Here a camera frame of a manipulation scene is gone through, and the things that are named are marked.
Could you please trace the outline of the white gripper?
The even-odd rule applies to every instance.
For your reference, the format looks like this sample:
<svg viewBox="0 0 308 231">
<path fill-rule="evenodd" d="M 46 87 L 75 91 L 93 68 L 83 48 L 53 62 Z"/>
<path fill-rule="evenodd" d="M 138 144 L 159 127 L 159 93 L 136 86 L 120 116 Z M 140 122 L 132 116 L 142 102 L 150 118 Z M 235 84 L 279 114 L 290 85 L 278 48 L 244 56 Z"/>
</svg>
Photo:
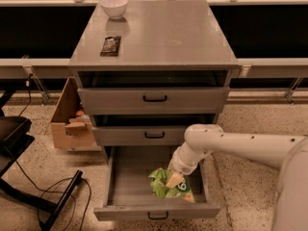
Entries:
<svg viewBox="0 0 308 231">
<path fill-rule="evenodd" d="M 212 153 L 211 150 L 191 147 L 186 142 L 178 146 L 173 152 L 168 169 L 171 173 L 166 186 L 174 188 L 184 181 L 183 175 L 192 174 L 198 164 Z"/>
</svg>

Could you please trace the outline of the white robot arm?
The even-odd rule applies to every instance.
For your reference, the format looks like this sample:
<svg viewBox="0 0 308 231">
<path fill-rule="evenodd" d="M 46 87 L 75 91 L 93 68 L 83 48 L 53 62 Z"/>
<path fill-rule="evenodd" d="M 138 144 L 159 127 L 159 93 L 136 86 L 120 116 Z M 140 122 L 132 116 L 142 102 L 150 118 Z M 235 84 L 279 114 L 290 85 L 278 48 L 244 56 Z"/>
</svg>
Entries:
<svg viewBox="0 0 308 231">
<path fill-rule="evenodd" d="M 216 124 L 193 124 L 168 169 L 190 175 L 213 151 L 278 168 L 271 231 L 308 231 L 307 136 L 227 133 Z"/>
</svg>

